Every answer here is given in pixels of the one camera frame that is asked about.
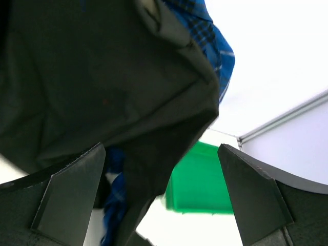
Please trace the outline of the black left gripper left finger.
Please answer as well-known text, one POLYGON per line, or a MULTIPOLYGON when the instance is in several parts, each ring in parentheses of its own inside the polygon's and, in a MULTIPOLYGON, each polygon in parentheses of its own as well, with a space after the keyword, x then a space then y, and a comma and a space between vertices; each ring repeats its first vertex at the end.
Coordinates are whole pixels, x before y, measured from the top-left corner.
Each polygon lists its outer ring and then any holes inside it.
POLYGON ((71 161, 1 184, 1 245, 83 245, 105 155, 98 143, 71 161))

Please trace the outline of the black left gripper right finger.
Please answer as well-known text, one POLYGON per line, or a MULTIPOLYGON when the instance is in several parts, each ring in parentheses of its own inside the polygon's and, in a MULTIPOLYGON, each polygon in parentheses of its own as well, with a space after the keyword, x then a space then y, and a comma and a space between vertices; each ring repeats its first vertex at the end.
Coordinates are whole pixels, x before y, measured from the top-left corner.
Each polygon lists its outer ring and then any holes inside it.
POLYGON ((227 144, 218 157, 243 245, 327 245, 327 185, 227 144))

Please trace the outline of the black button shirt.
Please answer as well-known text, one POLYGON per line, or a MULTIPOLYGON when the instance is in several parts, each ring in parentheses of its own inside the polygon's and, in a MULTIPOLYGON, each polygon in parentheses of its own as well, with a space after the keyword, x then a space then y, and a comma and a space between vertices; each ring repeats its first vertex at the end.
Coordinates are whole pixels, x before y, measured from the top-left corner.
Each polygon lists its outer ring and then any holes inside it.
POLYGON ((218 99, 211 64, 162 1, 1 1, 1 156, 28 176, 97 144, 122 150, 127 210, 112 245, 149 244, 136 228, 218 99))

